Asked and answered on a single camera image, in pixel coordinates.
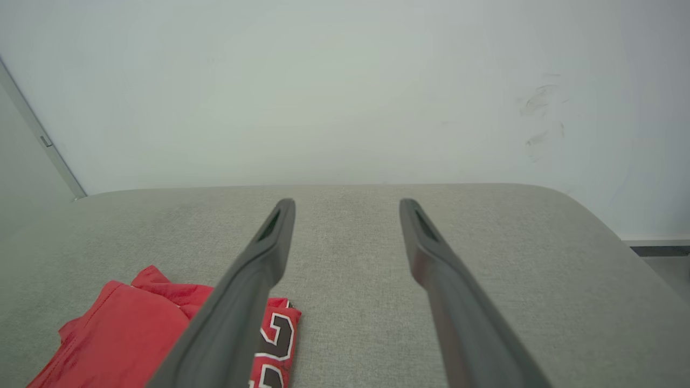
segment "red clothing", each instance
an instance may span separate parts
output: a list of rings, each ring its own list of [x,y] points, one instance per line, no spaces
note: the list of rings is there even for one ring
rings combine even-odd
[[[198,284],[170,283],[154,266],[139,273],[131,286],[108,282],[86,314],[62,326],[60,348],[28,386],[143,387],[211,291],[212,287]],[[285,346],[278,345],[286,343],[285,335],[278,338],[275,328],[275,323],[281,324],[287,328],[281,331],[291,332],[289,354],[281,360],[282,353],[257,356],[251,374],[255,387],[265,369],[268,379],[281,379],[287,387],[302,314],[287,304],[285,298],[269,299],[262,325],[266,336],[257,335],[265,349],[283,351]]]

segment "white outlined number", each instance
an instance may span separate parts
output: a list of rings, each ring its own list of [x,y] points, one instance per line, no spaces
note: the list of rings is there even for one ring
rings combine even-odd
[[[261,366],[261,379],[259,388],[284,388],[283,374],[272,365],[264,364]],[[254,388],[254,380],[249,380],[249,388]]]
[[[285,361],[290,358],[293,351],[293,341],[295,339],[295,328],[290,317],[283,314],[272,313],[270,326],[275,329],[275,338],[272,340],[261,329],[259,339],[259,350],[256,357],[269,357],[278,361]]]

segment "fabric surface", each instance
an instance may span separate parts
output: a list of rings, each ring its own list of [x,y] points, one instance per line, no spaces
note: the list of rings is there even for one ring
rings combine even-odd
[[[212,291],[171,283],[155,266],[131,286],[109,281],[86,314],[62,326],[60,348],[28,386],[144,387]],[[250,388],[287,388],[301,315],[286,298],[268,299]]]
[[[444,386],[398,201],[415,198],[556,387],[686,387],[690,309],[594,215],[516,184],[123,191],[76,201],[0,246],[0,379],[27,384],[110,279],[154,264],[215,285],[275,203],[297,219],[272,295],[305,316],[290,385]]]

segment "gray fabric upholstery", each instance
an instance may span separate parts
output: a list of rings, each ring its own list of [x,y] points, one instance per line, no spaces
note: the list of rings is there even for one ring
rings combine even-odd
[[[514,184],[278,186],[87,197],[0,246],[0,379],[28,383],[109,280],[149,264],[214,285],[273,205],[295,198],[272,295],[303,312],[291,386],[446,384],[397,205],[417,199],[556,387],[687,387],[690,309],[594,215]]]

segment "baseboard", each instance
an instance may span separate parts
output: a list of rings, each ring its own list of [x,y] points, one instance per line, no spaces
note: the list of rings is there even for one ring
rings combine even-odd
[[[690,246],[690,235],[681,236],[636,236],[619,235],[628,246]]]

